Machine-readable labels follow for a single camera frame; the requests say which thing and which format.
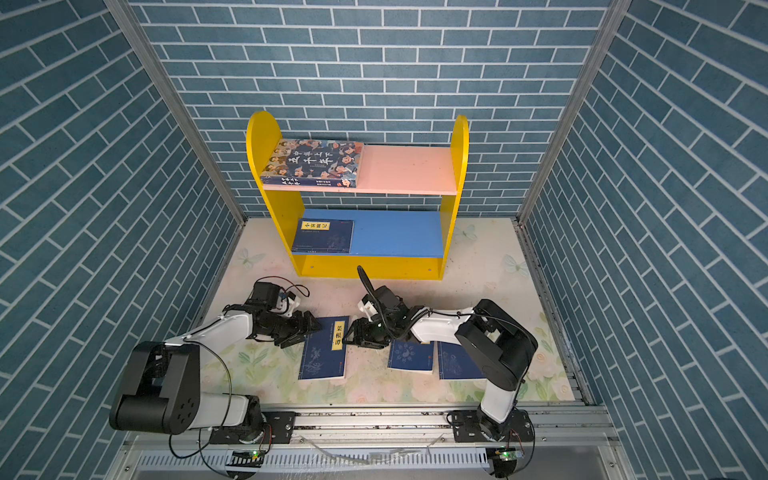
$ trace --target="pink shelf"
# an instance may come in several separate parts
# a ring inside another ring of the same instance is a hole
[[[456,195],[451,149],[366,145],[357,188],[264,185],[265,190],[358,194]]]

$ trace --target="bookshelf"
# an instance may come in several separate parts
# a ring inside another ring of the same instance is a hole
[[[248,163],[296,274],[357,278],[357,266],[362,265],[372,278],[442,280],[467,172],[465,116],[456,118],[450,147],[366,145],[353,189],[262,184],[261,171],[282,137],[269,112],[251,117],[246,133]],[[436,212],[305,209],[302,191],[441,195],[442,202]],[[292,253],[303,217],[354,220],[350,252]]]

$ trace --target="floral tabletop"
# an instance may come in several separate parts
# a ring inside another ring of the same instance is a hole
[[[365,294],[358,280],[298,279],[271,219],[251,219],[224,274],[208,313],[212,320],[228,303],[242,303],[253,282],[279,275],[310,288],[300,310],[315,316],[360,316],[356,304]],[[458,219],[443,281],[373,280],[386,284],[406,305],[461,309],[488,298],[505,309],[538,340],[522,402],[573,400],[557,347],[541,311],[533,282],[509,219]],[[303,344],[280,349],[270,343],[241,340],[221,357],[232,375],[233,391],[258,395],[262,404],[342,405],[383,403],[456,403],[482,399],[486,380],[440,380],[431,373],[387,368],[389,349],[347,347],[342,379],[298,380]],[[218,360],[202,371],[207,392],[226,392],[227,376]]]

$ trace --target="blue brick wallpaper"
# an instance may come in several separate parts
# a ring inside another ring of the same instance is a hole
[[[230,186],[266,214],[244,132],[445,145],[470,120],[463,215],[514,215],[609,0],[131,2]],[[439,197],[320,194],[314,207],[437,210]]]
[[[768,478],[768,2],[634,0],[526,229],[638,478]]]
[[[103,475],[236,226],[101,0],[0,0],[0,184],[0,478]]]

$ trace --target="book cover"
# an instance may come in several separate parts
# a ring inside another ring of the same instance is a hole
[[[283,138],[261,173],[261,182],[355,188],[362,148],[358,141]]]
[[[340,379],[344,377],[346,345],[342,342],[348,316],[317,319],[323,329],[304,341],[299,380]]]
[[[485,376],[461,345],[437,343],[437,362],[441,380],[474,380]]]
[[[435,345],[433,343],[411,343],[395,340],[389,345],[390,369],[410,372],[432,372]]]
[[[349,253],[354,220],[299,220],[293,253]]]

